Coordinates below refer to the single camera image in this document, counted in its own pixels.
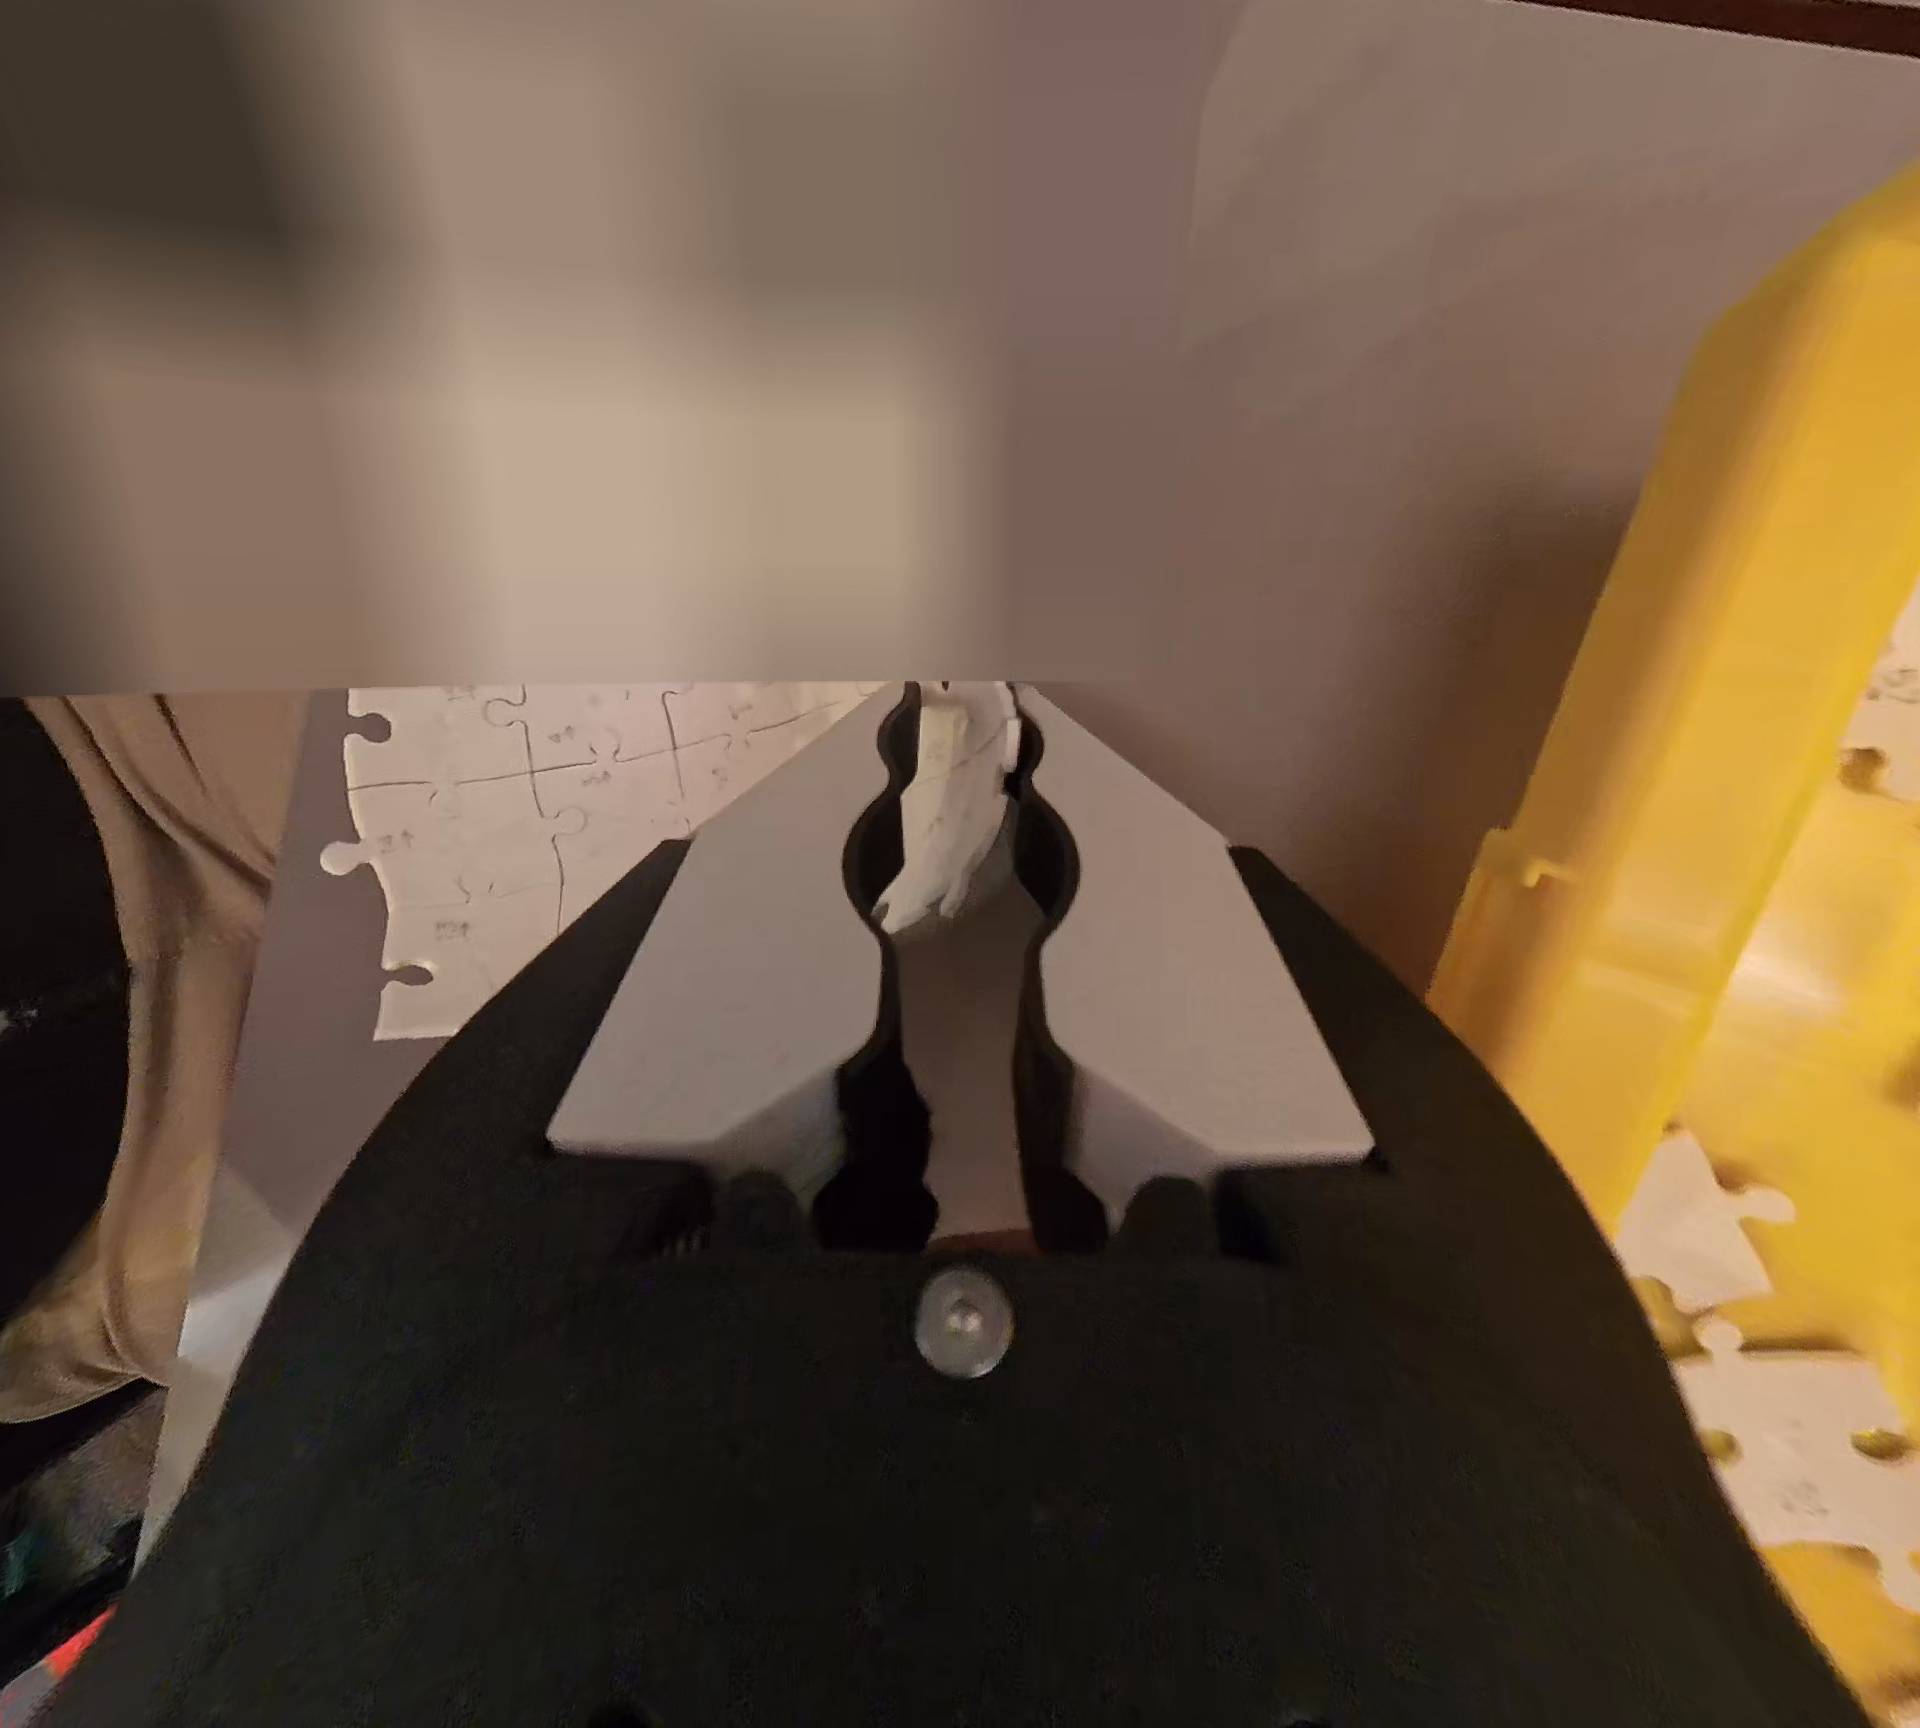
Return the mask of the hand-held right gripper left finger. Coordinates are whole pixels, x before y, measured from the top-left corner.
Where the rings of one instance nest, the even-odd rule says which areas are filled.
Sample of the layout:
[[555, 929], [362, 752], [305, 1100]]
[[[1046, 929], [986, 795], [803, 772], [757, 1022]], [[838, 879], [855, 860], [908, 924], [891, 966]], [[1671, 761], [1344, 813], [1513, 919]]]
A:
[[553, 1120], [555, 1151], [779, 1175], [838, 1172], [835, 1079], [881, 1020], [881, 942], [851, 900], [855, 823], [893, 794], [893, 683], [723, 806], [668, 879]]

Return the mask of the heap of white puzzle pieces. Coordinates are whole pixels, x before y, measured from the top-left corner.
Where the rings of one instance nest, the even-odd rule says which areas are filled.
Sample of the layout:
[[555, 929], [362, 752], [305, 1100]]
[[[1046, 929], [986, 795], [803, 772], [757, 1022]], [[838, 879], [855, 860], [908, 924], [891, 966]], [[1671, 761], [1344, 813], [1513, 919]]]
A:
[[1759, 1547], [1917, 1609], [1917, 605], [1894, 624], [1620, 1216]]

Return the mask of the assembled white puzzle ball section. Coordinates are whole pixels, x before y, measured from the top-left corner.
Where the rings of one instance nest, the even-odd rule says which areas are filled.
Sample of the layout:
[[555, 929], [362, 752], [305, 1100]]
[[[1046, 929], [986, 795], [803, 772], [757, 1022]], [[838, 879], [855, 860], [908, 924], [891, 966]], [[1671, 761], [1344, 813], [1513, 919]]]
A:
[[354, 834], [386, 904], [373, 1038], [440, 1042], [661, 842], [818, 742], [876, 683], [354, 687]]

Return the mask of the person's black top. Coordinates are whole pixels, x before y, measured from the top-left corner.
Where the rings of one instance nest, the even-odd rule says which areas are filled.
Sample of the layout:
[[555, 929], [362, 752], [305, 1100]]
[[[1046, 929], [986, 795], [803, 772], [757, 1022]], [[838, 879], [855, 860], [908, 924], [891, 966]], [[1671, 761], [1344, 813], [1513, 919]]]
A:
[[130, 966], [107, 857], [40, 720], [2, 701], [2, 1322], [104, 1199], [127, 1108]]

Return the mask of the white puzzle piece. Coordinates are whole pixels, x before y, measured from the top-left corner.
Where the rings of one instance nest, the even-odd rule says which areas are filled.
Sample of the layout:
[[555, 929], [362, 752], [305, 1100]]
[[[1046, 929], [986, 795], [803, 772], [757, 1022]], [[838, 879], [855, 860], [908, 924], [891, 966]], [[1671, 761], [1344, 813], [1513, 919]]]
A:
[[900, 873], [870, 911], [888, 938], [930, 938], [1005, 887], [1019, 751], [1013, 685], [922, 685], [916, 763], [900, 795]]

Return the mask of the yellow plastic bin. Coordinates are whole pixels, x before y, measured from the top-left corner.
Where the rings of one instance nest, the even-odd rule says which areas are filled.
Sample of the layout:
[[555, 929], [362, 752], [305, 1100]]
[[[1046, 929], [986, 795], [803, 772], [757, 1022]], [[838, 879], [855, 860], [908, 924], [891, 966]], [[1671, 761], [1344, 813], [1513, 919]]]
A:
[[[1519, 813], [1484, 838], [1430, 986], [1615, 1251], [1915, 602], [1908, 167], [1700, 344]], [[1869, 1721], [1915, 1726], [1917, 1612], [1888, 1602], [1869, 1557], [1759, 1551]]]

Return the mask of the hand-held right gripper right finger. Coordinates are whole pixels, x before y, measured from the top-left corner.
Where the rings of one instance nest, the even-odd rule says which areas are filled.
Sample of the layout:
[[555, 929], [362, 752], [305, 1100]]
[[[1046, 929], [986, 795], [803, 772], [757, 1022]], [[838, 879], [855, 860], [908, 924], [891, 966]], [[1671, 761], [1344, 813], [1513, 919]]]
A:
[[1013, 1115], [1035, 1236], [1114, 1236], [1141, 1186], [1354, 1166], [1373, 1132], [1224, 836], [1016, 687]]

